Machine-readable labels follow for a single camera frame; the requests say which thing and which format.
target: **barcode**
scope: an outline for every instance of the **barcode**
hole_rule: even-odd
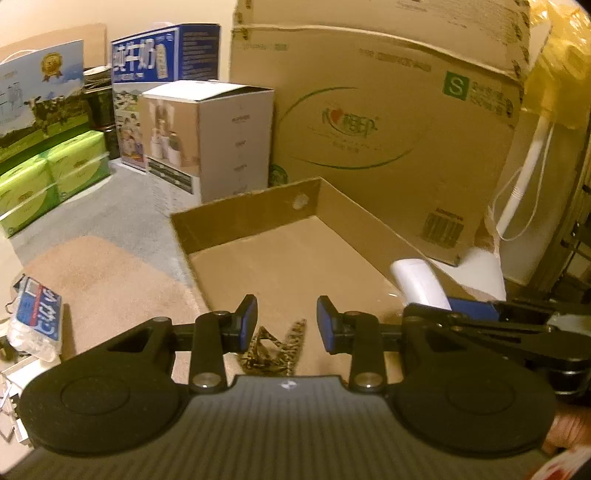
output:
[[[460,238],[464,226],[459,222],[429,213],[425,224],[423,225],[423,237],[427,242],[439,245],[443,248],[453,248],[456,246],[457,239]]]
[[[25,292],[36,297],[39,293],[39,283],[37,283],[32,278],[29,278],[29,281],[27,282],[27,288],[25,288]]]

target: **green s logo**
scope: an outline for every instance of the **green s logo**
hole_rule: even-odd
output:
[[[450,97],[466,100],[468,96],[468,87],[470,79],[457,73],[447,72],[445,82],[443,83],[443,93]]]

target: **white box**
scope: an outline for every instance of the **white box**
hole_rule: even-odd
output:
[[[267,187],[272,89],[179,80],[138,101],[157,207],[170,214]]]

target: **white string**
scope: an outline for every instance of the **white string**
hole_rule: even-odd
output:
[[[15,55],[18,55],[19,53],[33,53],[36,50],[32,50],[30,48],[26,48],[25,50],[19,50],[16,51],[14,53],[11,53],[8,57],[6,57],[4,60],[0,61],[0,65],[2,65],[3,63],[6,63],[8,60],[10,60],[12,57],[14,57]]]
[[[530,224],[535,217],[535,213],[538,210],[538,202],[540,200],[540,192],[542,190],[542,181],[544,180],[544,172],[546,170],[546,160],[548,159],[548,151],[550,150],[550,143],[552,142],[552,135],[553,134],[554,134],[554,124],[552,124],[552,127],[550,128],[550,132],[548,133],[548,138],[546,139],[546,145],[544,148],[544,155],[542,156],[542,167],[540,169],[540,178],[538,179],[538,189],[535,193],[534,209],[531,212],[530,219],[527,220],[527,223],[525,224],[525,226],[523,227],[521,232],[519,232],[517,235],[515,235],[511,238],[505,238],[501,234],[499,234],[500,239],[504,240],[505,242],[512,242],[513,240],[517,240],[520,236],[522,236],[525,233],[525,231],[530,227]],[[522,169],[523,169],[523,167],[519,167],[515,171],[515,173],[511,176],[509,181],[507,183],[505,183],[503,185],[503,188],[499,191],[499,193],[496,194],[491,205],[488,207],[489,212],[491,213],[493,219],[495,218],[496,201],[499,199],[501,194],[509,187],[509,185],[513,182],[513,179],[521,172]]]

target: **circular mount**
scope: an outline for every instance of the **circular mount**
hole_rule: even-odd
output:
[[[20,416],[33,442],[74,455],[104,455],[158,436],[180,408],[178,386],[142,355],[81,355],[35,378]]]
[[[394,410],[413,433],[458,455],[509,456],[541,445],[554,418],[550,386],[496,355],[456,352],[396,385]]]

